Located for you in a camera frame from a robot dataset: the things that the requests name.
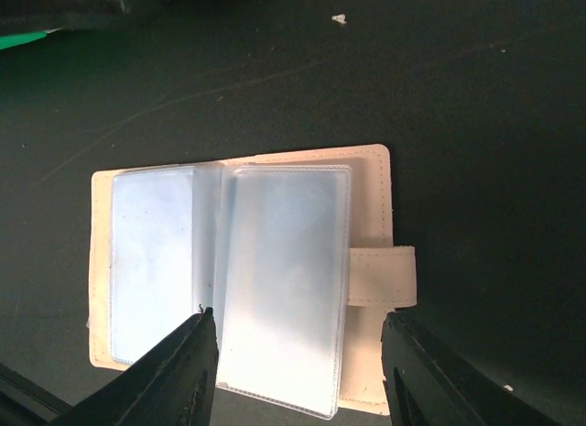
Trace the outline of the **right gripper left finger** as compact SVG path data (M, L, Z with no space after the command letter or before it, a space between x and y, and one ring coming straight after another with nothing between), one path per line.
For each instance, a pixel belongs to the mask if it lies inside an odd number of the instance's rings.
M219 350L211 308L189 317L56 425L208 425Z

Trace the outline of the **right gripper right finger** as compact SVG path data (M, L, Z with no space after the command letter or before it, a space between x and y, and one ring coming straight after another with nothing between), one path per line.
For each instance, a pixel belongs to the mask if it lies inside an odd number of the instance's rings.
M389 312L382 366L393 425L555 425L420 324Z

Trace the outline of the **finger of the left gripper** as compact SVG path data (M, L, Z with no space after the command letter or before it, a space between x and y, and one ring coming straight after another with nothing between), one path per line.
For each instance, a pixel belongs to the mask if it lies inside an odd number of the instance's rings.
M168 0L1 0L1 29L131 27L159 14Z

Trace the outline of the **tan leather card holder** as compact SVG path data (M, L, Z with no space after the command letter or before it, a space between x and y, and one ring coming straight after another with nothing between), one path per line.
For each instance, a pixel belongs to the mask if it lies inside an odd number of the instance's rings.
M124 370L212 308L219 388L323 419L389 412L386 315L416 304L375 144L92 175L89 357Z

